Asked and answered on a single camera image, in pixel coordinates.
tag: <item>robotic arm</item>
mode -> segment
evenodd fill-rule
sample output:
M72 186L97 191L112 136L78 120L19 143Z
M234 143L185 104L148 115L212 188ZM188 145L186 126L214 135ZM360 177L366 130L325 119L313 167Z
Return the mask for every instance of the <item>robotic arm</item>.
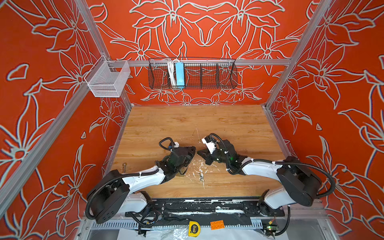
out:
M162 143L169 140L168 147ZM96 219L101 224L108 221L116 213L140 212L151 202L144 192L134 193L151 185L165 183L177 173L184 175L189 163L195 155L195 147L179 147L170 137L164 138L159 145L171 151L155 166L137 173L120 174L117 170L110 171L87 195L85 215Z
M259 210L264 216L271 216L273 209L293 203L310 207L314 199L325 197L335 189L335 182L329 173L311 164L302 163L295 157L289 156L283 161L269 161L239 155L228 140L222 140L214 133L202 141L207 148L197 151L197 154L205 159L207 165L214 161L224 162L227 171L232 175L259 175L275 179L282 184L277 189L266 190L260 197ZM322 181L310 168L327 176L331 183L328 191L317 194Z

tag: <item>wood grain surface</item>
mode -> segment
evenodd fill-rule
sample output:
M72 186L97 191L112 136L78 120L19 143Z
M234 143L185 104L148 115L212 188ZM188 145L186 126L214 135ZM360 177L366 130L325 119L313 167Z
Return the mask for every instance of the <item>wood grain surface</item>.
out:
M154 166L169 154L159 141L171 137L180 146L205 148L201 139L216 133L228 139L238 154L268 160L284 159L259 105L240 106L135 106L132 108L112 169L126 173ZM260 176L230 175L225 164L205 164L195 154L182 177L145 189L152 198L260 196L279 187L276 180Z

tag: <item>wooden tabletop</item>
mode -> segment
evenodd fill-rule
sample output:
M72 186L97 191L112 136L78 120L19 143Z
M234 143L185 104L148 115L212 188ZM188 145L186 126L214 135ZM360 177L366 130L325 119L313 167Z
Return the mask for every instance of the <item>wooden tabletop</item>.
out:
M228 139L238 154L268 160L284 159L283 153L259 105L238 106L135 106L129 115L112 169L126 173L154 166L169 155L159 141L171 137L180 146L204 149L201 139L216 133ZM260 176L230 175L225 164L205 164L195 154L183 177L145 189L152 198L260 196L279 187L276 180Z

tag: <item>tape measure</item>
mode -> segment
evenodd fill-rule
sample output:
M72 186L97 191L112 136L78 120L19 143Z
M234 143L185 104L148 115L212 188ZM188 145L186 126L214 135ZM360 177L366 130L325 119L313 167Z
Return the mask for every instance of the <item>tape measure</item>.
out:
M200 225L198 222L190 221L189 222L189 231L188 236L197 237L200 234Z

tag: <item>black wire basket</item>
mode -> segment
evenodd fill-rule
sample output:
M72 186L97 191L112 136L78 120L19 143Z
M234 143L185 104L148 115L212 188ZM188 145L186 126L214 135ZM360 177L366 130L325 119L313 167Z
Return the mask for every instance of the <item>black wire basket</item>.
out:
M151 89L230 89L238 85L235 59L188 57L180 60L184 63L184 85L173 86L167 62L174 59L177 58L149 59L148 82Z

